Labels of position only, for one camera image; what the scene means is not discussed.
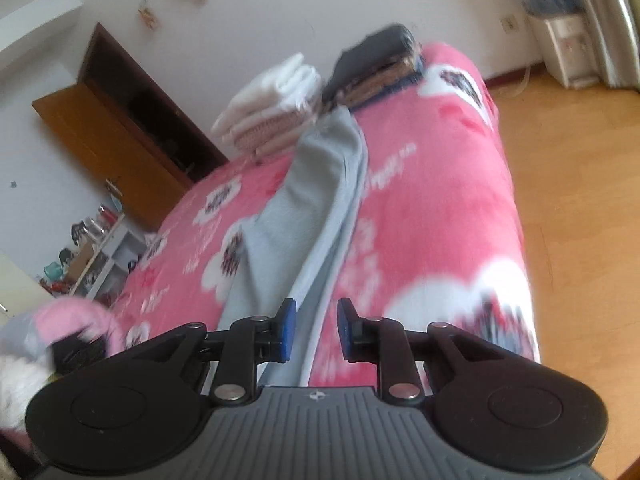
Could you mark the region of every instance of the folded white towel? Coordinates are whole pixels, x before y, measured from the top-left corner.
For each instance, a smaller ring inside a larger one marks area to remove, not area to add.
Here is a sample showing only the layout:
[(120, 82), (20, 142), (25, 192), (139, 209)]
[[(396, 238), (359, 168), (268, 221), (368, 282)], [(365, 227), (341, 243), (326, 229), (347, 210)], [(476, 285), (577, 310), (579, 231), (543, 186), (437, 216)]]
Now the folded white towel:
[(212, 137), (219, 137), (245, 117), (275, 105), (290, 95), (305, 78), (300, 72), (305, 57), (296, 54), (280, 65), (261, 73), (231, 99), (211, 129)]
[(276, 105), (245, 117), (223, 134), (222, 139), (225, 142), (233, 143), (248, 131), (292, 112), (296, 112), (303, 120), (314, 115), (322, 93), (322, 78), (318, 71), (309, 65), (301, 66), (298, 72), (302, 74), (302, 80), (291, 94)]

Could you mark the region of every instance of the bed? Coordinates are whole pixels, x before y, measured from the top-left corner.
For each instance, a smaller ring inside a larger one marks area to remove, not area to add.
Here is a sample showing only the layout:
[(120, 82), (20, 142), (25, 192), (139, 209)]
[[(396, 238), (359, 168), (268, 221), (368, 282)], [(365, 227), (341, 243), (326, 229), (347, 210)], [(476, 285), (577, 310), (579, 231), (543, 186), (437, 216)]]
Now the bed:
[[(361, 316), (408, 330), (447, 321), (540, 357), (498, 110), (464, 55), (444, 44), (422, 54), (421, 82), (354, 115), (369, 150), (366, 188), (303, 384), (375, 384), (374, 367), (342, 359), (342, 297)], [(113, 307), (128, 347), (187, 322), (216, 329), (242, 221), (266, 206), (294, 156), (235, 160), (184, 196)]]

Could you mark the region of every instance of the brown wooden door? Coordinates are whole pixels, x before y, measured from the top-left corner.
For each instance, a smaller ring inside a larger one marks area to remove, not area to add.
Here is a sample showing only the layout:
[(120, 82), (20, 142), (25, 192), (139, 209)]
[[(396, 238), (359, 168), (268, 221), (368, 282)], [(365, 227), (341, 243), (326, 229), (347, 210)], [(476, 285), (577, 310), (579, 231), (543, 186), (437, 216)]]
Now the brown wooden door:
[(33, 108), (101, 184), (115, 184), (125, 211), (145, 227), (158, 229), (188, 190), (85, 84), (38, 99)]

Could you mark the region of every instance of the metal screw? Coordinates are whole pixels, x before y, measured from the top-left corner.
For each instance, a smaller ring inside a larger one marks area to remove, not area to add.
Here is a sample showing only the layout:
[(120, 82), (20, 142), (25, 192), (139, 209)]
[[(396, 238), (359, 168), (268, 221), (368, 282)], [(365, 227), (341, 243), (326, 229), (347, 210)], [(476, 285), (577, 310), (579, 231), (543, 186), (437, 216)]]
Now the metal screw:
[(213, 393), (222, 400), (238, 400), (244, 397), (246, 391), (239, 384), (222, 384)]
[(415, 384), (398, 383), (389, 388), (389, 393), (396, 399), (411, 400), (420, 395), (420, 388)]

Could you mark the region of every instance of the cabinet handle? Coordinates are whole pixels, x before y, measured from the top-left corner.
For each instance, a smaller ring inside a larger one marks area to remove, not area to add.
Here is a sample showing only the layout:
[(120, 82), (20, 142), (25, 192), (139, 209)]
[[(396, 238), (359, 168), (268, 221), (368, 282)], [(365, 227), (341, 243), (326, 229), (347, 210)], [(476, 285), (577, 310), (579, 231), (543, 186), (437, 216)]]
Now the cabinet handle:
[(105, 178), (104, 185), (109, 192), (116, 194), (118, 196), (122, 196), (122, 192), (118, 189), (118, 186), (116, 186), (110, 179)]

